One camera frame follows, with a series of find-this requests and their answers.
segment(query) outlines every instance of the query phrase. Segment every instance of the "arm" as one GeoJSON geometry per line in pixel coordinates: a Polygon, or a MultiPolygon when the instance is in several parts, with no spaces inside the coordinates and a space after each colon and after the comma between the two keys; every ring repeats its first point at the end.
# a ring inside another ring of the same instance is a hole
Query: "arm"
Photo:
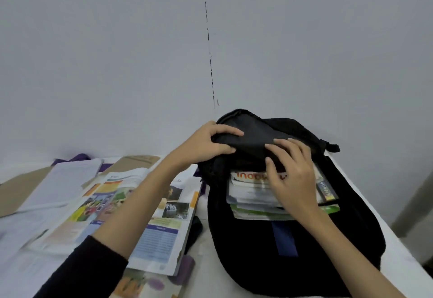
{"type": "Polygon", "coordinates": [[[213,143],[210,138],[216,133],[243,135],[239,129],[216,125],[214,121],[200,127],[163,159],[116,213],[73,251],[40,288],[35,298],[63,297],[65,294],[68,297],[109,297],[122,278],[127,259],[175,176],[191,164],[235,152],[233,147],[213,143]]]}
{"type": "Polygon", "coordinates": [[[276,139],[274,142],[282,148],[273,144],[265,147],[279,158],[288,174],[281,180],[271,158],[266,158],[266,172],[274,194],[287,212],[317,240],[352,296],[404,298],[317,206],[310,148],[293,139],[276,139]]]}

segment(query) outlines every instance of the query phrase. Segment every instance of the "brown paper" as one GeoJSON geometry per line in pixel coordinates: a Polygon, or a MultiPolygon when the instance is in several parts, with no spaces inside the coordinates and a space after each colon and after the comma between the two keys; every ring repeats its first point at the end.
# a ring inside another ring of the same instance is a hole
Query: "brown paper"
{"type": "Polygon", "coordinates": [[[18,175],[0,185],[0,217],[15,213],[51,169],[46,167],[18,175]]]}
{"type": "MultiPolygon", "coordinates": [[[[133,170],[133,169],[137,169],[137,168],[149,169],[159,159],[160,159],[160,157],[157,157],[154,155],[128,155],[126,157],[120,158],[111,167],[109,167],[105,171],[101,172],[98,175],[98,177],[105,176],[110,172],[123,172],[123,171],[133,170]]],[[[94,178],[85,182],[81,187],[86,188],[93,181],[94,181],[94,178]]]]}

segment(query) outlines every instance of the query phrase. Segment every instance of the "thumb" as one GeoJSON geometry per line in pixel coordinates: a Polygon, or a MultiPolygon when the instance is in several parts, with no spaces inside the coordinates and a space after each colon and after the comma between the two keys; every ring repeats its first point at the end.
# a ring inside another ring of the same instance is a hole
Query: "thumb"
{"type": "Polygon", "coordinates": [[[227,144],[217,144],[218,145],[218,153],[219,154],[231,154],[235,153],[236,149],[227,144]]]}
{"type": "Polygon", "coordinates": [[[266,173],[268,175],[268,180],[271,188],[276,187],[281,182],[281,179],[278,176],[277,168],[275,167],[274,162],[270,157],[265,158],[266,163],[266,173]]]}

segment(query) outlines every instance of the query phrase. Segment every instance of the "black sleeve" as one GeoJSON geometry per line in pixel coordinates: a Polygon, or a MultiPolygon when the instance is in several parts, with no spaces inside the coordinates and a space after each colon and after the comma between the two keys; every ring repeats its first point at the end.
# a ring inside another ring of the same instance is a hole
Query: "black sleeve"
{"type": "Polygon", "coordinates": [[[128,261],[88,236],[51,275],[34,298],[108,298],[128,261]]]}

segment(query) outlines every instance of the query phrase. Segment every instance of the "black backpack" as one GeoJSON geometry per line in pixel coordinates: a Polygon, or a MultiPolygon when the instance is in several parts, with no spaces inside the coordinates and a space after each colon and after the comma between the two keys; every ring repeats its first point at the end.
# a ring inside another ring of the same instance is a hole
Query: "black backpack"
{"type": "Polygon", "coordinates": [[[312,158],[338,195],[340,211],[330,218],[354,246],[377,268],[385,251],[385,239],[376,217],[350,187],[325,150],[339,152],[292,119],[261,119],[243,109],[221,117],[217,124],[234,126],[244,136],[218,134],[216,143],[236,147],[236,152],[201,162],[198,167],[210,186],[208,197],[209,228],[221,264],[240,286],[254,294],[275,297],[342,296],[350,293],[331,261],[316,240],[297,222],[286,221],[295,240],[297,257],[280,256],[272,222],[243,220],[233,216],[226,201],[230,170],[265,171],[265,157],[271,157],[277,169],[279,160],[264,148],[274,138],[294,137],[311,147],[312,158]]]}

